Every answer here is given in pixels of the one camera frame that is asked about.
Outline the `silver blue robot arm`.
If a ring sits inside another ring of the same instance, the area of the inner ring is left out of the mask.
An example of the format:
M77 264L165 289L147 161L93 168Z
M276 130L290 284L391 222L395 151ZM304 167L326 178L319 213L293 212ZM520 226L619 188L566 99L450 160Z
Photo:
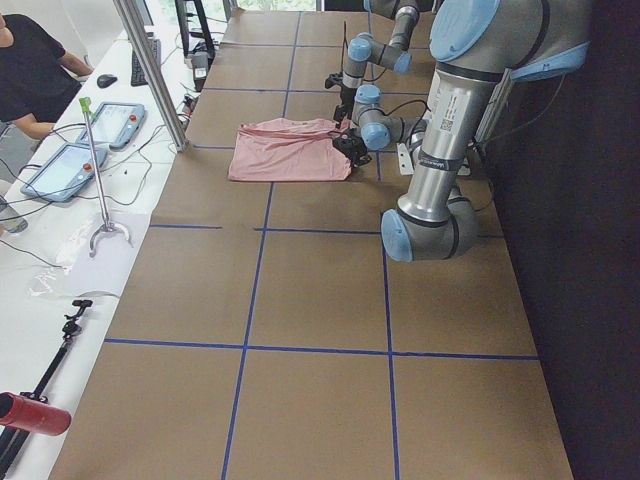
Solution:
M394 22L390 38L386 42L377 40L370 32L357 34L346 41L343 28L341 68L325 79L325 88L340 88L340 103L334 110L333 119L339 126L350 119L355 105L357 89L364 83L373 83L375 78L366 79L369 65L380 67L385 73L391 70L404 74L412 61L409 47L413 31L418 25L422 12L432 11L435 1L364 1L363 8L370 14L378 15Z
M411 63L409 44L419 20L414 1L368 1L365 8L392 19L388 43L362 33L347 47L340 72L327 86L340 88L334 120L351 122L335 141L350 158L394 143L407 146L414 165L408 191L381 220L394 260L450 259L468 251L478 232L476 213L456 183L482 116L504 76L528 82L580 68L589 46L589 1L446 1L429 40L435 59L424 115L405 120L383 113L380 92L364 81L375 64L398 73Z

